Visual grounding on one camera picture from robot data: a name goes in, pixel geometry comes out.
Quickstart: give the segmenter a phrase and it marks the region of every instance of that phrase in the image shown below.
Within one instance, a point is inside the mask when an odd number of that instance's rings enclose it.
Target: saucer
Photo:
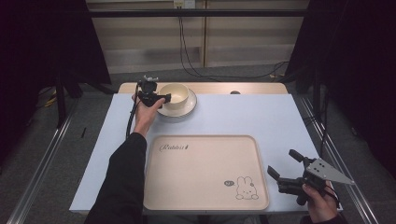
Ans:
[[[197,96],[192,90],[189,89],[189,99],[187,100],[186,105],[183,108],[171,110],[163,106],[163,108],[158,109],[158,113],[166,117],[181,118],[189,115],[196,105],[197,105]]]

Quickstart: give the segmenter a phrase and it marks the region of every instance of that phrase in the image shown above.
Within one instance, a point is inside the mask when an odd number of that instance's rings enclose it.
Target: black curtain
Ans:
[[[310,2],[311,11],[335,13],[304,19],[286,76],[296,80],[298,91],[307,91],[315,78],[324,83],[374,156],[396,176],[396,2],[330,2]]]
[[[83,0],[2,1],[0,161],[35,112],[38,92],[54,86],[58,74],[66,88],[110,83],[92,19],[79,12],[88,12]]]

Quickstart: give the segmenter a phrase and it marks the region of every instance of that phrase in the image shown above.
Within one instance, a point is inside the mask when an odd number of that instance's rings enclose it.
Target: wire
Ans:
[[[186,39],[184,38],[184,25],[183,25],[183,19],[181,18],[181,17],[179,17],[178,18],[178,24],[179,24],[179,29],[180,29],[180,60],[181,60],[181,65],[183,66],[183,69],[189,74],[189,75],[191,75],[191,76],[194,76],[194,77],[205,77],[205,76],[203,76],[203,75],[201,75],[200,73],[198,73],[195,69],[194,69],[194,67],[192,66],[192,64],[191,64],[191,61],[190,61],[190,57],[189,57],[189,53],[187,52],[187,45],[186,45]],[[188,70],[187,70],[187,68],[184,66],[184,63],[183,63],[183,46],[184,46],[184,51],[185,51],[185,53],[186,53],[186,56],[187,56],[187,61],[189,62],[189,65],[190,65],[190,68],[195,72],[195,74],[192,74],[192,73],[190,73]],[[216,79],[214,79],[214,78],[212,78],[212,77],[205,77],[205,78],[208,78],[208,79],[211,79],[211,80],[213,80],[213,81],[217,81],[217,82],[219,82],[218,80],[216,80]]]
[[[335,191],[335,189],[333,189],[333,188],[331,188],[331,187],[329,187],[329,186],[327,186],[327,185],[326,185],[325,188],[330,189],[330,190],[335,194],[335,196],[334,196],[333,194],[331,194],[330,192],[328,192],[327,190],[325,190],[326,194],[329,195],[330,197],[332,197],[332,198],[335,200],[335,203],[337,204],[337,208],[340,208],[340,197],[338,196],[338,194],[337,194],[337,192]]]
[[[284,64],[289,63],[289,61],[276,63],[276,64],[274,64],[274,69],[273,69],[271,72],[266,73],[266,74],[263,74],[263,75],[255,76],[255,77],[246,77],[246,76],[242,76],[242,77],[230,77],[230,76],[218,76],[218,75],[214,75],[214,76],[213,76],[213,75],[212,75],[212,76],[206,75],[206,76],[204,76],[204,75],[200,74],[199,72],[197,72],[197,71],[194,69],[194,67],[192,66],[192,64],[191,64],[190,57],[189,57],[189,53],[187,52],[186,40],[185,40],[185,37],[184,37],[183,19],[182,19],[181,17],[178,17],[178,23],[179,23],[179,33],[180,33],[179,38],[180,38],[180,60],[181,60],[181,65],[183,66],[183,69],[184,69],[189,75],[191,75],[191,76],[194,76],[194,77],[202,77],[202,78],[208,78],[208,79],[211,79],[211,80],[214,80],[214,81],[217,81],[217,82],[220,82],[220,80],[217,80],[217,79],[216,79],[216,78],[219,78],[219,77],[223,77],[223,78],[259,78],[259,77],[267,77],[267,76],[270,76],[270,75],[272,75],[272,74],[275,74],[275,73],[276,73],[276,70],[278,70],[279,68],[281,68]],[[187,68],[184,66],[183,56],[182,56],[183,49],[184,49],[185,54],[186,54],[186,56],[187,56],[187,61],[188,61],[188,63],[189,63],[189,65],[190,65],[191,69],[194,71],[195,74],[189,72],[189,71],[187,70]]]
[[[134,90],[134,106],[132,107],[131,115],[129,116],[128,125],[126,127],[125,139],[127,139],[131,134],[131,126],[132,126],[132,121],[134,120],[134,113],[136,112],[137,106],[140,104],[140,101],[139,103],[136,103],[138,88],[139,88],[139,84],[136,84],[136,89]]]
[[[313,121],[318,120],[318,116],[321,116],[322,114],[324,114],[325,120],[327,119],[327,107],[328,107],[328,103],[329,103],[329,93],[328,92],[329,92],[329,90],[326,88],[326,93],[323,96],[323,100],[322,100],[322,102],[324,102],[324,103],[323,103],[322,108],[320,109],[319,113],[315,114],[313,116],[303,118],[305,127],[308,126],[309,124],[311,124]]]
[[[35,109],[37,110],[37,109],[40,109],[43,107],[50,107],[51,105],[55,104],[56,101],[57,101],[57,95],[56,95],[56,90],[55,90],[55,91],[53,91],[52,95],[49,97],[49,99],[47,100],[47,102],[45,104],[37,105],[35,107]]]

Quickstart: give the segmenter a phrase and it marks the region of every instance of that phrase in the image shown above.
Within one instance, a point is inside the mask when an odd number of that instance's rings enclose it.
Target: beige tray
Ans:
[[[256,141],[248,135],[164,135],[152,142],[148,210],[257,211],[268,193]]]

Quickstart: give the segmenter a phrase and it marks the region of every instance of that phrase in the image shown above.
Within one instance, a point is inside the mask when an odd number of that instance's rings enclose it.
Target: hand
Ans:
[[[338,215],[336,202],[331,196],[326,194],[322,197],[316,189],[306,184],[303,185],[303,190],[310,197],[308,200],[308,211],[313,223],[328,221]]]
[[[140,133],[144,137],[146,137],[147,132],[149,131],[149,127],[152,122],[155,120],[157,116],[157,110],[161,107],[161,105],[165,102],[165,99],[161,98],[158,100],[152,107],[146,107],[140,100],[132,96],[132,99],[135,99],[137,102],[137,109],[135,112],[135,125],[134,125],[134,133]]]

